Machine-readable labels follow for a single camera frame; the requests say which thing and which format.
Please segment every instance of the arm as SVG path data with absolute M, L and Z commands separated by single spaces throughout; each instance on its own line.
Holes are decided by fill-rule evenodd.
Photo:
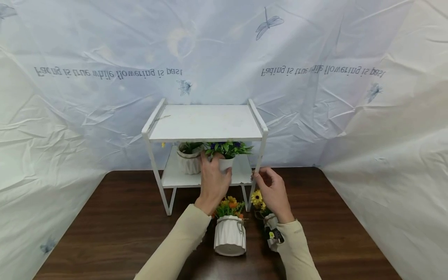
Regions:
M 134 280 L 175 280 L 187 257 L 201 243 L 211 214 L 225 196 L 232 178 L 232 168 L 226 174 L 219 170 L 221 154 L 211 162 L 201 154 L 201 194 L 194 205 L 189 205 L 173 229 L 152 254 Z
M 210 220 L 190 204 L 134 280 L 176 279 L 187 257 L 201 243 Z
M 302 225 L 298 221 L 278 224 L 284 242 L 278 252 L 286 270 L 288 280 L 321 280 L 308 249 Z
M 267 186 L 262 177 L 272 181 Z M 286 270 L 288 280 L 320 280 L 319 273 L 311 258 L 302 225 L 294 219 L 289 205 L 282 177 L 270 168 L 261 168 L 254 179 L 260 188 L 266 206 L 277 216 L 278 230 L 284 242 L 278 245 L 278 252 Z

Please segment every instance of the left hand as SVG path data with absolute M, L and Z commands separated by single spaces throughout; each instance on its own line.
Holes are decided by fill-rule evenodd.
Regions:
M 215 153 L 209 162 L 205 151 L 201 152 L 201 194 L 194 205 L 209 216 L 227 194 L 232 179 L 231 167 L 225 174 L 220 171 L 219 159 L 223 158 L 222 154 Z

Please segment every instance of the shelf top board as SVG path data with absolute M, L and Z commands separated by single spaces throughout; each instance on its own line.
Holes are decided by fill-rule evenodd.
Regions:
M 260 141 L 262 132 L 247 105 L 165 105 L 151 142 Z

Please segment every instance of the white shelf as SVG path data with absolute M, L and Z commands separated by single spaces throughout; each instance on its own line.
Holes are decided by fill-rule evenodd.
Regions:
M 248 105 L 162 105 L 150 142 L 261 141 L 263 131 Z
M 267 133 L 267 126 L 251 99 L 247 100 L 246 105 L 169 105 L 166 99 L 162 98 L 143 126 L 142 136 L 167 215 L 172 213 L 177 189 L 200 187 L 201 174 L 183 174 L 177 160 L 177 147 L 173 146 L 160 178 L 152 143 L 261 141 L 255 166 L 255 171 L 258 172 Z M 233 161 L 230 185 L 241 185 L 248 212 L 252 204 L 246 195 L 246 185 L 250 185 L 250 193 L 255 190 L 255 181 L 251 181 L 251 174 L 247 155 L 237 155 Z M 166 199 L 164 189 L 172 189 L 170 201 Z
M 171 148 L 168 162 L 162 175 L 162 186 L 164 189 L 172 188 L 191 188 L 200 187 L 201 173 L 188 175 L 179 169 L 177 161 L 177 146 Z M 250 176 L 252 168 L 250 168 L 249 159 L 246 155 L 237 155 L 233 161 L 232 167 L 232 183 L 231 185 L 250 185 L 252 181 Z

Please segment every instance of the white ceramic pot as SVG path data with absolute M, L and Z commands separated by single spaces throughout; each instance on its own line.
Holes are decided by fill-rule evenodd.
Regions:
M 243 220 L 236 216 L 224 216 L 217 220 L 215 228 L 215 252 L 222 256 L 236 257 L 246 252 L 246 229 Z
M 269 246 L 269 249 L 274 252 L 278 252 L 278 244 L 280 243 L 280 236 L 281 233 L 277 229 L 277 224 L 279 223 L 279 220 L 277 219 L 277 216 L 275 216 L 274 213 L 271 213 L 264 217 L 264 226 L 266 232 L 271 232 L 269 234 L 269 239 L 267 240 L 267 245 Z
M 193 154 L 184 154 L 180 151 L 183 143 L 177 148 L 177 155 L 179 159 L 179 168 L 184 174 L 198 174 L 201 172 L 201 151 L 204 149 L 200 146 L 193 150 Z
M 220 171 L 225 172 L 229 167 L 233 165 L 233 159 L 220 159 Z

